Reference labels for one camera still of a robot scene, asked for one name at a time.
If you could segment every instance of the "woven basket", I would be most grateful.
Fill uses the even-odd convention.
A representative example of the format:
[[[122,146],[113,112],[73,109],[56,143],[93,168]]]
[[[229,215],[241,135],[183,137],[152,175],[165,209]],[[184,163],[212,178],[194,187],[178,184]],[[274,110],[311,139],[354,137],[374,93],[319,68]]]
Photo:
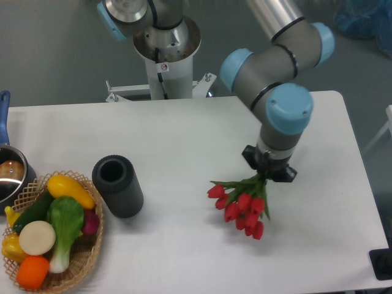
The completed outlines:
[[[19,194],[18,199],[15,200],[15,204],[12,209],[18,213],[22,213],[27,207],[32,205],[38,195],[40,195],[46,189],[48,179],[51,176],[58,174],[66,175],[73,179],[76,179],[87,191],[90,192],[90,194],[94,197],[97,203],[95,212],[100,219],[100,225],[98,228],[98,232],[95,235],[81,236],[77,238],[77,240],[74,242],[70,252],[70,262],[68,269],[60,274],[48,273],[41,287],[33,292],[21,288],[16,282],[19,265],[16,262],[9,260],[6,257],[3,257],[6,273],[13,281],[14,286],[28,293],[55,294],[70,289],[71,287],[81,282],[88,275],[88,273],[92,270],[99,254],[103,230],[102,201],[92,181],[90,181],[84,175],[80,175],[72,171],[55,171],[52,174],[41,176],[40,178],[35,179],[33,183],[28,184],[28,186],[23,189],[23,192]],[[3,235],[4,237],[6,237],[11,233],[12,229],[8,225]]]

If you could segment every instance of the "tulip bouquet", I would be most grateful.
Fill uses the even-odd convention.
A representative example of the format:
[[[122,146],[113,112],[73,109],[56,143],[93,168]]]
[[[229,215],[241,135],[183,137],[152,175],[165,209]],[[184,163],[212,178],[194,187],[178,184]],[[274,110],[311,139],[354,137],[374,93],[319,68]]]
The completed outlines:
[[[260,240],[264,224],[260,219],[265,214],[270,219],[267,205],[266,178],[257,173],[249,179],[239,182],[218,182],[208,192],[209,198],[215,198],[215,207],[225,210],[225,221],[235,221],[238,230],[245,230],[247,236]]]

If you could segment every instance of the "blue pot handle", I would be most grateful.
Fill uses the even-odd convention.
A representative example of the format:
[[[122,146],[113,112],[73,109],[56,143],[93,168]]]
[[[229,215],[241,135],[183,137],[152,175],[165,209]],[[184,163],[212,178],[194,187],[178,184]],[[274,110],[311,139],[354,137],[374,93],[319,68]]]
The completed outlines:
[[[11,94],[8,91],[0,93],[0,145],[10,145],[7,132],[8,108],[10,107]]]

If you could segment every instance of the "yellow bell pepper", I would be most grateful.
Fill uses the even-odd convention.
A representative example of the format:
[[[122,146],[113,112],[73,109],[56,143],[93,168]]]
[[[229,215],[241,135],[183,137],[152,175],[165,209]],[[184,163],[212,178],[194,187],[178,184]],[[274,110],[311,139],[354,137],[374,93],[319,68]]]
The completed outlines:
[[[11,206],[6,206],[6,208],[4,208],[4,211],[7,216],[7,222],[10,224],[11,227],[13,227],[15,221],[18,219],[18,217],[20,217],[20,213],[14,212]]]
[[[51,176],[47,182],[49,193],[53,198],[70,196],[84,209],[93,209],[96,205],[94,198],[79,184],[76,179],[64,175]]]
[[[27,256],[19,245],[19,236],[12,233],[4,238],[2,241],[1,254],[17,263],[21,263]]]

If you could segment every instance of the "stainless steel pot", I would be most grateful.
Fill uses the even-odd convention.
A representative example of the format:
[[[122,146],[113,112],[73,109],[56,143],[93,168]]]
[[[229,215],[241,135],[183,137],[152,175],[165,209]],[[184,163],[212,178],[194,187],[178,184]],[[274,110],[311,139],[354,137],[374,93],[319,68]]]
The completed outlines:
[[[36,178],[35,171],[18,149],[10,146],[7,132],[10,92],[0,93],[0,214],[12,206],[18,194]]]

